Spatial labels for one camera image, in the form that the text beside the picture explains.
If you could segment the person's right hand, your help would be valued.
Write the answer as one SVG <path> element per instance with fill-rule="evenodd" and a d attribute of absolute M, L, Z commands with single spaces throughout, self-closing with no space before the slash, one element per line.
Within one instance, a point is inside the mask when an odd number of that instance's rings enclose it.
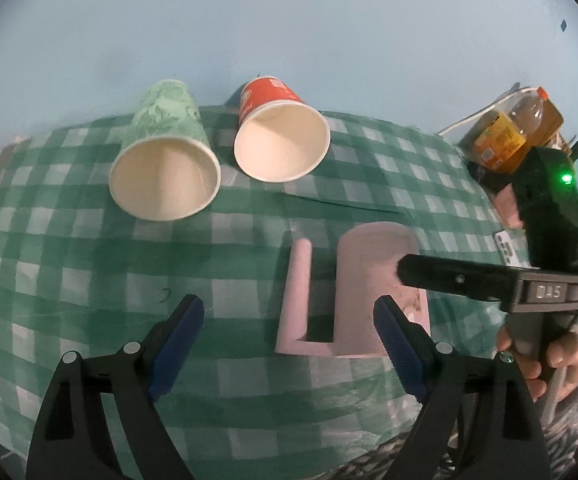
<path fill-rule="evenodd" d="M 537 401 L 546 393 L 547 384 L 543 379 L 540 379 L 542 364 L 524 356 L 516 349 L 505 326 L 498 330 L 496 348 L 498 351 L 510 351 L 512 353 L 533 401 Z M 546 352 L 546 363 L 555 370 L 563 368 L 566 371 L 566 379 L 563 381 L 557 396 L 557 399 L 562 401 L 578 387 L 578 333 L 567 333 L 552 342 Z"/>

